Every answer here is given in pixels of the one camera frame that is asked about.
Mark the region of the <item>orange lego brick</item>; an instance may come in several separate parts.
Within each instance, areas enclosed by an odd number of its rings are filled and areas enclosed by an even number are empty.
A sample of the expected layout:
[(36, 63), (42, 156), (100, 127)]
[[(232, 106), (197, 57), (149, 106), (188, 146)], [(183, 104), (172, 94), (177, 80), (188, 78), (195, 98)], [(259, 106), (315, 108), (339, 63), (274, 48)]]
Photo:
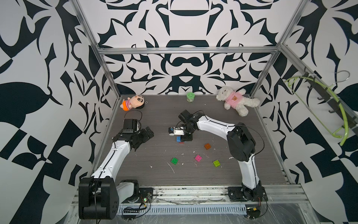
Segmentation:
[(209, 150), (211, 148), (211, 145), (209, 143), (207, 143), (207, 144), (204, 145), (204, 147), (205, 147), (206, 150)]

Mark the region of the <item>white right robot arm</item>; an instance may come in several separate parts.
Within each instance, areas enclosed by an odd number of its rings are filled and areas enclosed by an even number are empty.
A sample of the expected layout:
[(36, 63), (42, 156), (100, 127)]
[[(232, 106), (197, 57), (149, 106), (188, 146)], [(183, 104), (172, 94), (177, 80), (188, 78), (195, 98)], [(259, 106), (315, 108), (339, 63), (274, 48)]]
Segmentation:
[(231, 156), (239, 163), (242, 186), (254, 190), (261, 185), (255, 165), (256, 142), (249, 127), (243, 123), (235, 125), (215, 120), (202, 111), (192, 114), (184, 110), (180, 113), (179, 119), (183, 123), (178, 128), (183, 131), (182, 141), (191, 141), (195, 131), (206, 131), (223, 138), (228, 143)]

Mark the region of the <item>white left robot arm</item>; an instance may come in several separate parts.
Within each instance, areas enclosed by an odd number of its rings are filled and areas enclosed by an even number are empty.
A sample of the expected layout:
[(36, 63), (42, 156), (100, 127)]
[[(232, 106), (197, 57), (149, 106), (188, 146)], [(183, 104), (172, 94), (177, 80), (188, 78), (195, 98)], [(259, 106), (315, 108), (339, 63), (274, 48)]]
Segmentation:
[(120, 204), (143, 201), (137, 180), (124, 180), (115, 184), (117, 174), (131, 150), (154, 137), (149, 128), (142, 128), (137, 119), (125, 119), (124, 127), (113, 137), (111, 149), (97, 170), (80, 181), (78, 210), (80, 219), (114, 219)]

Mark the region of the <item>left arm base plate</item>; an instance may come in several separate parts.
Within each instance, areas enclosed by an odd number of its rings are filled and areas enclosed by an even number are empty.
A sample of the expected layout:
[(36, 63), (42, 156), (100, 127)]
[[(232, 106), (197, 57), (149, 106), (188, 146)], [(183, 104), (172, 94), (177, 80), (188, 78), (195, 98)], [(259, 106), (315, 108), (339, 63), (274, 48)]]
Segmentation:
[(139, 187), (138, 190), (135, 190), (133, 196), (125, 199), (122, 203), (141, 203), (145, 199), (150, 202), (153, 199), (154, 188), (151, 187)]

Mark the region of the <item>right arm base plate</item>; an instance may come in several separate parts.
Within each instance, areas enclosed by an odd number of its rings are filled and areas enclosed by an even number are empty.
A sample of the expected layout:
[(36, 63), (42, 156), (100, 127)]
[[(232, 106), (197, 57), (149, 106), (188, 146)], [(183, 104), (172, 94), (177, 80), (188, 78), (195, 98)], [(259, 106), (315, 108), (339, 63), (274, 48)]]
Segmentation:
[(258, 184), (254, 189), (246, 186), (228, 187), (229, 199), (233, 202), (265, 202), (268, 200), (265, 188)]

